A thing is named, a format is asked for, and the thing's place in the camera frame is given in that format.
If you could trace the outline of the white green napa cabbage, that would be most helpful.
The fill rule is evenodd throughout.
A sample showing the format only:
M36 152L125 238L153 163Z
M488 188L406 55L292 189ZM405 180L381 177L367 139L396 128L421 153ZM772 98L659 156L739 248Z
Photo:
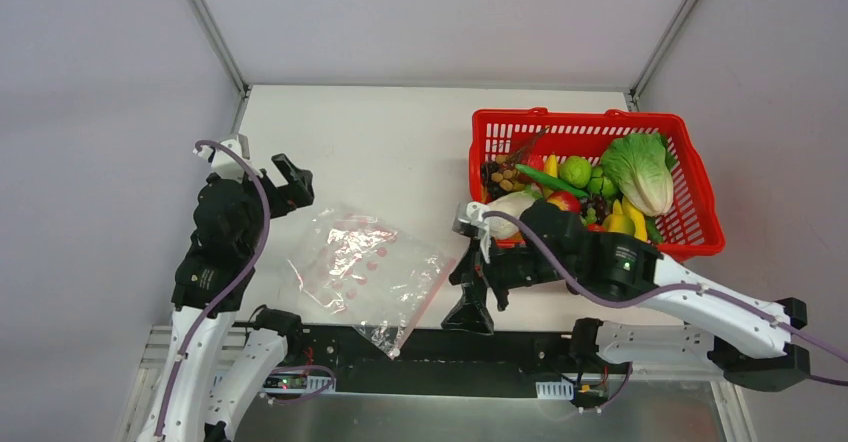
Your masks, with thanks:
M539 197L528 192L513 192L492 201L488 205L487 211L503 212L518 219L537 200L539 200ZM500 217L489 217L487 221L490 227L490 235L496 240L509 239L520 231L514 223Z

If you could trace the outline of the clear zip top bag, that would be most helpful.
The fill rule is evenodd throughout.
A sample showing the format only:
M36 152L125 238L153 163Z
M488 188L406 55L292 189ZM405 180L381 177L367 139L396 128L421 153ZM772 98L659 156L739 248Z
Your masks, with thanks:
M283 275L327 323L353 328L395 359L455 264L385 219L340 204L307 224Z

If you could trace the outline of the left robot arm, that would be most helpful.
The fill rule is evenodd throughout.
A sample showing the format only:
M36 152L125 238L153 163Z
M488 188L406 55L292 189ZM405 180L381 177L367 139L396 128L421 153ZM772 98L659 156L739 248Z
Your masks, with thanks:
M272 162L285 185L228 159L198 194L190 246L175 273L168 354L140 441L233 440L271 370L304 356L300 316L262 307L233 366L215 378L271 220L315 199L310 171L284 154Z

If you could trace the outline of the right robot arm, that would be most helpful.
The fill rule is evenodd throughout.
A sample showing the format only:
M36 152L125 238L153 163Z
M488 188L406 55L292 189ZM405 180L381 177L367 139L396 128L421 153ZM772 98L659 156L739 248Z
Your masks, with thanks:
M512 290L562 281L599 306L642 307L679 320L676 327L633 327L580 319L567 346L569 362L580 371L604 362L702 364L759 392L780 392L811 378L809 352L792 341L807 322L798 299L768 302L738 293L646 242L593 231L576 213L544 201L519 216L463 204L454 230L469 246L450 275L462 295L442 321L446 330L490 336L488 296L504 310Z

